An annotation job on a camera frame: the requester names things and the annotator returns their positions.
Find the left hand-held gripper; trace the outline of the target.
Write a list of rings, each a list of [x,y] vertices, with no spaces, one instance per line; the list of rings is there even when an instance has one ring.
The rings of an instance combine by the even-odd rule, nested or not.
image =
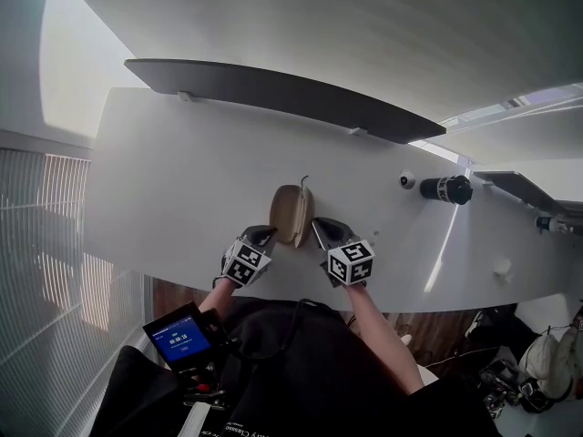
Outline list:
[[[237,288],[251,285],[271,263],[276,233],[269,225],[247,227],[223,255],[220,275]]]

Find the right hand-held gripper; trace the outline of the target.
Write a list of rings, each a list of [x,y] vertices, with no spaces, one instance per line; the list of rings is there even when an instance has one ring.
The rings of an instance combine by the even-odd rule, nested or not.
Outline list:
[[[366,285],[375,257],[367,239],[356,236],[343,222],[324,217],[312,219],[312,233],[324,253],[321,267],[334,288]]]

